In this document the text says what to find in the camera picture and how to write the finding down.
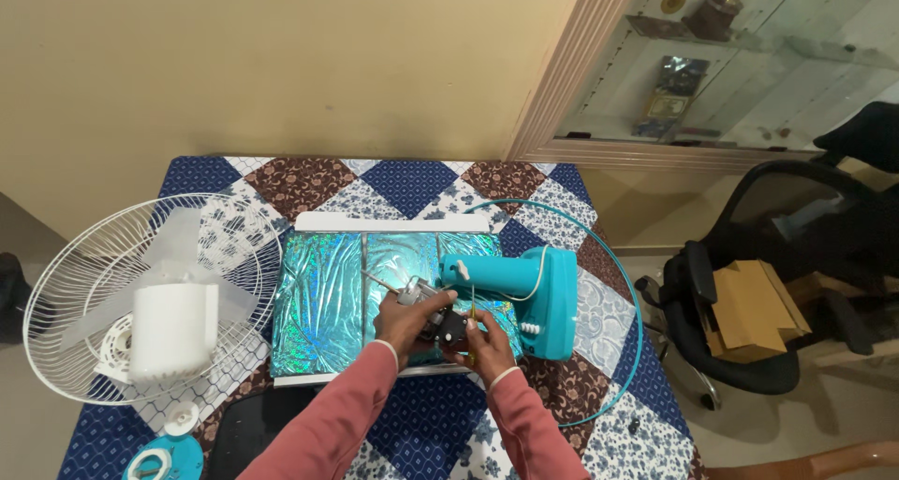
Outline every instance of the wooden door frame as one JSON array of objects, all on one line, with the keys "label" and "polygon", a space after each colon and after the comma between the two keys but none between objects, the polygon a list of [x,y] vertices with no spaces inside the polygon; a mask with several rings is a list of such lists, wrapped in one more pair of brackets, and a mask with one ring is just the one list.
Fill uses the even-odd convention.
[{"label": "wooden door frame", "polygon": [[556,138],[556,129],[575,102],[602,47],[630,0],[573,0],[555,50],[542,67],[503,159],[528,162],[572,162],[599,169],[670,170],[742,174],[775,159],[807,160],[815,152],[640,144]]}]

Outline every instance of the holographic wrapping paper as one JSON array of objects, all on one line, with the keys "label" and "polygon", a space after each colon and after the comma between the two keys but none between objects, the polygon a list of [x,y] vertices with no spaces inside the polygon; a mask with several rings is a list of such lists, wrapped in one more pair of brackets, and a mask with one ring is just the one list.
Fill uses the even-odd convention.
[{"label": "holographic wrapping paper", "polygon": [[[444,253],[501,257],[499,239],[477,233],[294,233],[286,242],[275,295],[272,376],[339,373],[375,338],[377,307],[387,290],[360,269],[395,288],[413,276],[437,278]],[[471,309],[459,289],[457,311]],[[494,314],[522,355],[511,304],[478,291],[476,307]],[[413,354],[410,366],[442,362],[438,348]]]}]

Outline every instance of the hand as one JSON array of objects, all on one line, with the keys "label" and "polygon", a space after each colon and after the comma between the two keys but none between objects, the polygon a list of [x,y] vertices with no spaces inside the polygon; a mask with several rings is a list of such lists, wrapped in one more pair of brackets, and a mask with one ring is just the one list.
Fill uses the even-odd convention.
[{"label": "hand", "polygon": [[384,340],[397,351],[399,370],[409,363],[409,353],[433,348],[433,341],[416,340],[434,312],[456,302],[455,290],[440,292],[420,303],[403,306],[397,302],[397,295],[388,292],[377,308],[375,317],[375,339]]},{"label": "hand", "polygon": [[[444,359],[478,373],[478,376],[484,380],[484,387],[489,389],[496,377],[518,365],[515,363],[514,354],[511,353],[509,337],[496,323],[494,316],[483,310],[475,313],[478,320],[487,327],[487,332],[478,329],[478,326],[469,318],[465,326],[467,339],[453,345],[453,349],[444,346],[441,348]],[[475,362],[472,363],[470,356],[463,356],[458,353],[459,351],[475,352]]]}]

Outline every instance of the patchwork tablecloth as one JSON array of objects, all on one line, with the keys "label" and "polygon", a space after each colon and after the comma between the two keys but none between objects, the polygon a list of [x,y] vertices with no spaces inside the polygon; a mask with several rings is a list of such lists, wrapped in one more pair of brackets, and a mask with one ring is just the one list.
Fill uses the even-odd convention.
[{"label": "patchwork tablecloth", "polygon": [[[256,205],[282,235],[304,211],[375,219],[441,218],[490,199],[531,199],[559,208],[601,234],[581,176],[571,164],[411,162],[263,157],[179,157],[159,197],[221,192]],[[599,418],[562,428],[595,478],[703,478],[705,470],[648,335],[637,344],[634,307],[622,275],[592,238],[530,206],[478,210],[504,255],[550,244],[577,252],[575,354],[565,362],[524,358],[522,369],[559,421],[596,413],[617,394],[641,348],[627,392]],[[128,406],[84,405],[59,478],[119,478],[162,428],[164,413],[193,400],[205,419],[194,432],[207,454],[223,409],[272,385],[259,338],[210,380],[180,394]],[[400,378],[346,478],[517,478],[474,375]]]}]

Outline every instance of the brown floral pattern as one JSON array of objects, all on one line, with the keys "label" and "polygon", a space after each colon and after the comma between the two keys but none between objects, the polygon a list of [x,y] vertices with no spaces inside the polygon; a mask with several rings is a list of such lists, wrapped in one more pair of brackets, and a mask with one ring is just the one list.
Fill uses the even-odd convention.
[{"label": "brown floral pattern", "polygon": [[200,474],[200,479],[206,478],[209,453],[212,452],[212,447],[215,445],[216,433],[219,432],[219,422],[222,420],[222,415],[225,414],[227,407],[248,395],[259,394],[274,386],[274,381],[269,376],[269,360],[265,359],[265,362],[260,364],[246,380],[241,382],[234,392],[228,396],[228,399],[219,405],[215,412],[212,412],[212,415],[208,416],[193,431],[193,437],[199,442],[199,446],[203,450],[203,472]]},{"label": "brown floral pattern", "polygon": [[687,480],[708,480],[706,465],[702,462],[700,450],[696,448],[696,445],[693,445],[693,459],[690,461],[690,474],[687,476]]},{"label": "brown floral pattern", "polygon": [[[579,421],[599,412],[602,398],[609,391],[609,379],[577,352],[566,361],[525,356],[518,365],[543,405],[559,422]],[[593,431],[593,421],[559,430],[582,456]]]},{"label": "brown floral pattern", "polygon": [[337,159],[274,159],[244,179],[293,223],[346,187],[356,175]]},{"label": "brown floral pattern", "polygon": [[[475,162],[462,179],[475,187],[488,200],[514,198],[527,199],[543,183],[546,176],[526,162]],[[497,205],[508,214],[515,214],[518,203]]]},{"label": "brown floral pattern", "polygon": [[[594,233],[600,235],[603,242],[608,241],[605,233],[602,232],[599,220],[593,224],[592,229]],[[600,279],[602,283],[613,288],[627,302],[634,303],[630,296],[630,290],[627,289],[627,281],[624,279],[624,275],[621,274],[612,257],[602,249],[600,244],[596,243],[592,236],[587,236],[578,249],[577,265],[589,271],[591,275]]]}]

